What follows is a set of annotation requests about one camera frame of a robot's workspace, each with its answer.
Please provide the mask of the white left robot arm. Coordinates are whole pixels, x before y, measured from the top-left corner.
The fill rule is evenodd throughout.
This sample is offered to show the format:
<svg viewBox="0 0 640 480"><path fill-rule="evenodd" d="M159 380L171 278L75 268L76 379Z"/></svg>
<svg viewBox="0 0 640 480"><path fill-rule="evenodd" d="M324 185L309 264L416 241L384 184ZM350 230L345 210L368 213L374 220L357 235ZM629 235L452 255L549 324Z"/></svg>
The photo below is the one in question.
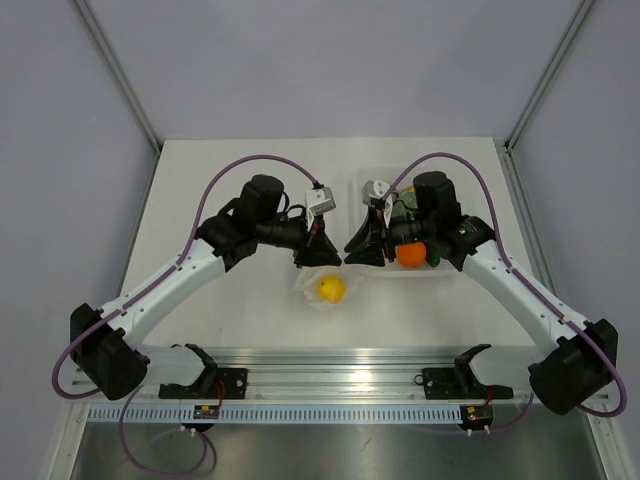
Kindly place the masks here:
<svg viewBox="0 0 640 480"><path fill-rule="evenodd" d="M111 401L141 386L156 385L162 399L218 399L229 384L203 348L146 344L147 336L203 286L228 273L261 245L288 249L298 267L338 266L338 251L325 233L325 213L335 207L320 184L306 192L301 213L287 211L283 183L256 175L218 214L196 222L185 251L127 294L71 315L70 357Z"/></svg>

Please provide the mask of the clear zip top bag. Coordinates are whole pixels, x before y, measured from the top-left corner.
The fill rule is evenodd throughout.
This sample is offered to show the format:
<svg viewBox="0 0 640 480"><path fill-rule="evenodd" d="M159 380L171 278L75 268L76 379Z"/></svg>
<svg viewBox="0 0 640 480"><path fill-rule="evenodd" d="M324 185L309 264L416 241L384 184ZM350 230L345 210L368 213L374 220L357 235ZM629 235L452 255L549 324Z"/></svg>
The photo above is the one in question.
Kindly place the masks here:
<svg viewBox="0 0 640 480"><path fill-rule="evenodd" d="M349 299L359 288L363 276L348 266L304 267L292 290L317 311L328 311Z"/></svg>

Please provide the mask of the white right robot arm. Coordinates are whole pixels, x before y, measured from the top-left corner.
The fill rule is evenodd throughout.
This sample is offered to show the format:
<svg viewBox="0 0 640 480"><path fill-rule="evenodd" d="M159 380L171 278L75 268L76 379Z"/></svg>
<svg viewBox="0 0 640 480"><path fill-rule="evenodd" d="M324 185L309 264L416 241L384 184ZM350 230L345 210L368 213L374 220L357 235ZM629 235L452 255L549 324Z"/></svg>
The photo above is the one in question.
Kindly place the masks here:
<svg viewBox="0 0 640 480"><path fill-rule="evenodd" d="M503 358L480 344L455 359L453 380L464 397L490 387L528 390L550 411L565 415L614 381L618 332L610 322L587 320L521 270L499 242L497 228L462 212L445 173L419 174L413 187L415 207L396 216L392 186L364 183L367 213L345 247L345 261L383 267L400 247L421 243L483 287L520 324L535 353Z"/></svg>

